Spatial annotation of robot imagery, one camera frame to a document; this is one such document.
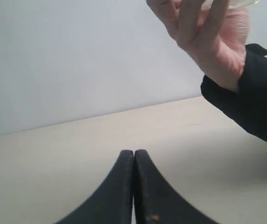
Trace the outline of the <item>black sleeved forearm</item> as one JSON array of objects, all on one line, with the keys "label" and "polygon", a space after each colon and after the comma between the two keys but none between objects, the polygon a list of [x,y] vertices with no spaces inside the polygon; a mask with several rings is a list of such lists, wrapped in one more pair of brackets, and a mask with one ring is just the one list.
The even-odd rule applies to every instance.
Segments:
[{"label": "black sleeved forearm", "polygon": [[201,93],[212,105],[246,132],[267,142],[267,49],[246,45],[246,64],[238,82],[239,91],[223,89],[207,76]]}]

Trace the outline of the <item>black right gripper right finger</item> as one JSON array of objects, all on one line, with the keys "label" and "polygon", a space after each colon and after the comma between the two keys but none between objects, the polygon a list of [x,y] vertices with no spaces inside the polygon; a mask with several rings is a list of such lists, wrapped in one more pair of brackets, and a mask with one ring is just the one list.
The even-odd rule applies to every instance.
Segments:
[{"label": "black right gripper right finger", "polygon": [[177,193],[146,150],[135,152],[134,209],[137,224],[216,223]]}]

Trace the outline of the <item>open bare human hand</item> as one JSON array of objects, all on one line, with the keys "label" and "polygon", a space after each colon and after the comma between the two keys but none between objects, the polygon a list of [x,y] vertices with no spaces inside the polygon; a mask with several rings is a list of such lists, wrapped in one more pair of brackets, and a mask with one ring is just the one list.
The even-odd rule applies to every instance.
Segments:
[{"label": "open bare human hand", "polygon": [[170,37],[220,87],[237,92],[246,60],[249,33],[246,7],[229,8],[215,0],[209,10],[202,0],[148,0]]}]

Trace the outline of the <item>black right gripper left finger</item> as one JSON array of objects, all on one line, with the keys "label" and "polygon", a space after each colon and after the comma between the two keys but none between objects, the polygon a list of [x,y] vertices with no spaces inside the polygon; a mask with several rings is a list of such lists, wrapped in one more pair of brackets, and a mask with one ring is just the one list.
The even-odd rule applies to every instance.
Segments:
[{"label": "black right gripper left finger", "polygon": [[122,150],[95,192],[59,224],[130,224],[134,155]]}]

